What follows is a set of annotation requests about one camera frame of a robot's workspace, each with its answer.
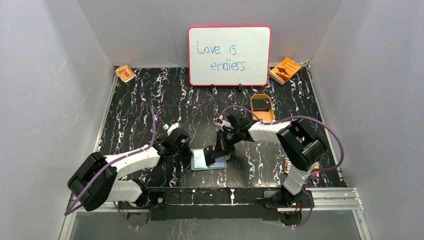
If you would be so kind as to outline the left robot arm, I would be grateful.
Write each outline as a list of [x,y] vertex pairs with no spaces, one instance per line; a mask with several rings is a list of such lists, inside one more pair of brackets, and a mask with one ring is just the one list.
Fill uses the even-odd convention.
[[144,208],[152,201],[151,191],[140,180],[123,177],[154,168],[170,157],[190,158],[190,141],[189,134],[175,123],[151,145],[115,155],[93,152],[69,179],[67,187],[88,212],[106,202],[128,202]]

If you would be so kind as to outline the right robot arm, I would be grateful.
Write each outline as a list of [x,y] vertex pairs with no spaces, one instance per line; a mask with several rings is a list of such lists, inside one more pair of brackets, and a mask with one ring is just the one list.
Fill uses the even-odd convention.
[[295,207],[302,199],[301,190],[316,163],[327,152],[328,145],[307,123],[296,117],[283,122],[249,120],[241,112],[220,116],[217,141],[211,154],[215,159],[230,154],[239,142],[272,142],[279,144],[291,162],[288,176],[281,186],[282,202]]

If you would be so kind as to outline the black VIP credit card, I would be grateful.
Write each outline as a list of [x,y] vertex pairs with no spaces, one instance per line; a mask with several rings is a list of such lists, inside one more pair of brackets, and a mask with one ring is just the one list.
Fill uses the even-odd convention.
[[210,165],[216,162],[215,158],[213,158],[214,148],[212,145],[209,145],[203,149],[203,156],[205,165],[209,167]]

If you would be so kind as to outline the green card holder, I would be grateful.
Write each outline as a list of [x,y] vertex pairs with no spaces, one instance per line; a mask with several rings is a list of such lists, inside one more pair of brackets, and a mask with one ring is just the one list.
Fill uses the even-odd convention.
[[231,158],[230,154],[222,155],[215,159],[212,158],[214,148],[211,146],[207,151],[206,148],[197,148],[191,150],[190,168],[192,171],[225,169],[227,161]]

